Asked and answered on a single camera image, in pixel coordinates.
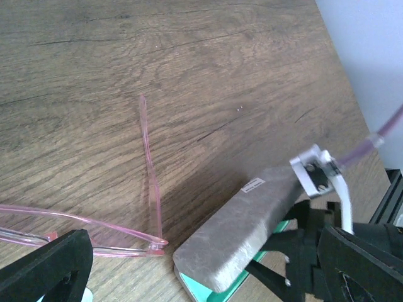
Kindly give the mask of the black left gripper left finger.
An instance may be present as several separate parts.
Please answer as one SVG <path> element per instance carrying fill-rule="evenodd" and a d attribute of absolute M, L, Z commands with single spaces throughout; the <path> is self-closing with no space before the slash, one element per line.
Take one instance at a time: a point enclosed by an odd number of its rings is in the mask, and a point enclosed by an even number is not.
<path fill-rule="evenodd" d="M 1 301 L 82 301 L 93 246 L 72 230 L 1 269 Z"/>

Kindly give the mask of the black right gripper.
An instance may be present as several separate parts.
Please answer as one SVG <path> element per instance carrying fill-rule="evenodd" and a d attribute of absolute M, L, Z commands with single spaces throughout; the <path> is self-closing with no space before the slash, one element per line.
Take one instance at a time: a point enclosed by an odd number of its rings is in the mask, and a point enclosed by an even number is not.
<path fill-rule="evenodd" d="M 341 207 L 337 202 L 327 202 L 325 208 L 315 209 L 309 200 L 295 204 L 286 215 L 297 221 L 297 229 L 286 240 L 286 277 L 252 260 L 247 272 L 253 275 L 282 301 L 303 302 L 305 295 L 330 301 L 324 273 L 317 256 L 317 246 L 326 226 L 341 225 Z"/>

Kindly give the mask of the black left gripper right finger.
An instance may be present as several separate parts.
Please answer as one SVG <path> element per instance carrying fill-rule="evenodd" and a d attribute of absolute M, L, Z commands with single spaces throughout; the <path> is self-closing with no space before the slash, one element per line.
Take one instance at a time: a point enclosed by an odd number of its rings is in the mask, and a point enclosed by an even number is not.
<path fill-rule="evenodd" d="M 328 226 L 317 254 L 331 301 L 402 301 L 402 229 L 358 225 L 354 235 Z"/>

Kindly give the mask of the pink sunglasses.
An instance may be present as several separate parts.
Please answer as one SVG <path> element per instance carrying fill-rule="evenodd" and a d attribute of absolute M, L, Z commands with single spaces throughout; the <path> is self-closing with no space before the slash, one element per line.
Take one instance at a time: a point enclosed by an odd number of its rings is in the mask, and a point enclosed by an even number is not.
<path fill-rule="evenodd" d="M 160 257 L 167 241 L 162 237 L 161 193 L 150 153 L 147 101 L 139 98 L 140 125 L 146 176 L 142 202 L 149 230 L 114 225 L 89 217 L 19 205 L 1 205 L 1 240 L 28 247 L 43 247 L 73 229 L 88 231 L 95 256 L 111 258 Z"/>

